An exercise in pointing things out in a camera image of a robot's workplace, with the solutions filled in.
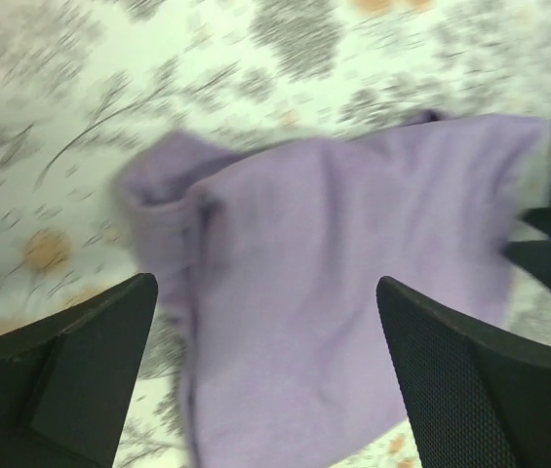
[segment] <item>lavender fabric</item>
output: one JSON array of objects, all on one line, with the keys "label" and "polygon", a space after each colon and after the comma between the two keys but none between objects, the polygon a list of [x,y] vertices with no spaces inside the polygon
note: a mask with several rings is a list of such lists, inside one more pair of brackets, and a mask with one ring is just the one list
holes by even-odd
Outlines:
[{"label": "lavender fabric", "polygon": [[377,281],[498,325],[511,182],[543,129],[425,112],[249,157],[173,133],[136,158],[121,197],[187,340],[194,467],[325,468],[402,420]]}]

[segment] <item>cloth fold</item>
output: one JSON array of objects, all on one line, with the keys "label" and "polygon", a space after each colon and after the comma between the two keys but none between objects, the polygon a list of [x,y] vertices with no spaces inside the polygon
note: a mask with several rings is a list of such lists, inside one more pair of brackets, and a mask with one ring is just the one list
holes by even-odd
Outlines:
[{"label": "cloth fold", "polygon": [[512,181],[545,126],[446,117],[251,156],[172,133],[121,174],[138,259],[186,338],[195,468],[324,468],[405,417],[384,275],[500,323]]}]

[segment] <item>purple cloth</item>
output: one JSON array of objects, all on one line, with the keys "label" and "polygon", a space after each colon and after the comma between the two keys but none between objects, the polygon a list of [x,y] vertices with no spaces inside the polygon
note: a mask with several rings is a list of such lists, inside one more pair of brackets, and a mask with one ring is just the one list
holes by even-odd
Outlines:
[{"label": "purple cloth", "polygon": [[123,172],[138,258],[187,340],[195,468],[325,468],[405,417],[384,275],[499,323],[511,182],[544,125],[444,119],[250,157],[174,133]]}]

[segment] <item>white tablecloth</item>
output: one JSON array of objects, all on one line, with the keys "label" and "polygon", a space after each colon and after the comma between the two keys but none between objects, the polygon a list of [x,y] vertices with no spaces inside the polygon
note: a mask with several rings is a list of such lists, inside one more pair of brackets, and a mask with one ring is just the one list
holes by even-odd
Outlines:
[{"label": "white tablecloth", "polygon": [[[0,333],[136,272],[109,188],[171,129],[250,147],[430,106],[551,117],[551,0],[0,0]],[[533,155],[521,206],[550,168]],[[549,294],[515,292],[511,326],[551,343]],[[162,317],[117,467],[187,463]],[[340,466],[416,466],[407,426]]]}]

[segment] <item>floral tablecloth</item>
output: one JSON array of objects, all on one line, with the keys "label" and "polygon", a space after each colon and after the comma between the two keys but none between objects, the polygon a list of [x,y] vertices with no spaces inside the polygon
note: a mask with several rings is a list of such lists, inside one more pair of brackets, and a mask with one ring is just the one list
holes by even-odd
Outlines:
[{"label": "floral tablecloth", "polygon": [[[0,0],[0,333],[136,272],[112,179],[166,132],[248,148],[430,106],[551,117],[551,0]],[[550,175],[544,148],[521,207]],[[517,275],[511,327],[551,343],[551,295]],[[164,317],[117,467],[187,466]],[[338,466],[416,463],[404,423]]]}]

